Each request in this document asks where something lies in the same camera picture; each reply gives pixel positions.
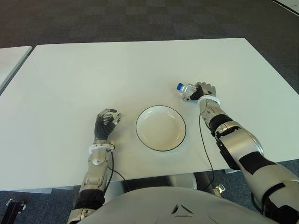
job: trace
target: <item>robot finger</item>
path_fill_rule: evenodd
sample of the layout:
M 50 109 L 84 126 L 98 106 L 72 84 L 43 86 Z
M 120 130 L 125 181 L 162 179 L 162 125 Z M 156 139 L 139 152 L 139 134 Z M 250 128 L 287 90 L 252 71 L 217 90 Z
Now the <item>robot finger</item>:
M 99 113 L 99 117 L 100 116 L 104 116 L 108 112 L 116 113 L 117 110 L 115 110 L 115 109 L 105 109 L 105 110 L 102 110 L 101 113 Z
M 115 117 L 115 119 L 114 119 L 114 121 L 113 121 L 113 123 L 114 123 L 115 125 L 117 125 L 117 124 L 120 122 L 121 117 L 122 117 L 122 114 L 121 114 L 121 113 L 117 114 L 116 117 Z

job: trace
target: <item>white table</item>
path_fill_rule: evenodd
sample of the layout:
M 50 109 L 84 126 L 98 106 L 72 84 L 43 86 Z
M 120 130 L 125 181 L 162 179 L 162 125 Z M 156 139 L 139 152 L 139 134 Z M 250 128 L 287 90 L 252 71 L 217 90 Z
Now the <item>white table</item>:
M 31 46 L 0 49 L 0 94 L 31 49 Z
M 104 108 L 123 113 L 110 139 L 124 177 L 210 170 L 198 106 L 176 90 L 197 81 L 216 86 L 223 110 L 259 138 L 267 158 L 299 158 L 298 94 L 243 38 L 40 45 L 0 97 L 0 189 L 81 184 Z M 152 105 L 185 120 L 185 140 L 172 151 L 151 150 L 136 135 L 138 115 Z M 228 168 L 202 129 L 214 169 Z

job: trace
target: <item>black joint cover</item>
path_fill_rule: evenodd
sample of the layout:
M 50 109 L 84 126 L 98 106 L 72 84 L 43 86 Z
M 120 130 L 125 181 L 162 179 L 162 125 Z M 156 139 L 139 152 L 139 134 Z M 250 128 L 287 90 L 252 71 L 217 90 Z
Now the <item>black joint cover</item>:
M 252 175 L 259 169 L 268 165 L 276 165 L 276 163 L 267 160 L 259 152 L 252 152 L 241 159 L 239 162 L 242 164 L 245 170 L 247 170 Z

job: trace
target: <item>gray carpet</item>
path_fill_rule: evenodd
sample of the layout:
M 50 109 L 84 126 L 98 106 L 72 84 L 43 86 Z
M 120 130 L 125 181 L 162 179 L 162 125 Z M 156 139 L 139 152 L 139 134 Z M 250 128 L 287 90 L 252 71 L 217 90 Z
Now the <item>gray carpet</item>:
M 232 37 L 245 37 L 299 92 L 299 18 L 270 0 L 0 0 L 0 48 Z M 299 175 L 298 160 L 283 165 Z M 215 175 L 225 198 L 254 210 L 240 172 Z M 73 193 L 2 191 L 0 218 L 13 197 L 28 204 L 17 224 L 66 223 Z

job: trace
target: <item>metal bracket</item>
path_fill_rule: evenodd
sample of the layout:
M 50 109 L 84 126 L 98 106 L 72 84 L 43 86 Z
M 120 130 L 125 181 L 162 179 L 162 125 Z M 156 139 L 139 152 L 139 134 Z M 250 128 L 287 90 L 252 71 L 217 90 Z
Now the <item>metal bracket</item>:
M 221 184 L 218 184 L 213 190 L 214 190 L 214 193 L 215 193 L 216 196 L 218 196 L 218 197 L 222 197 L 222 196 L 221 196 L 221 193 L 222 193 L 223 191 L 225 191 L 226 189 L 225 189 L 225 187 L 223 186 L 223 184 L 221 183 Z
M 6 206 L 7 209 L 1 224 L 13 224 L 17 215 L 21 214 L 26 208 L 26 204 L 24 202 L 17 202 L 12 198 L 9 199 L 9 201 L 6 203 Z

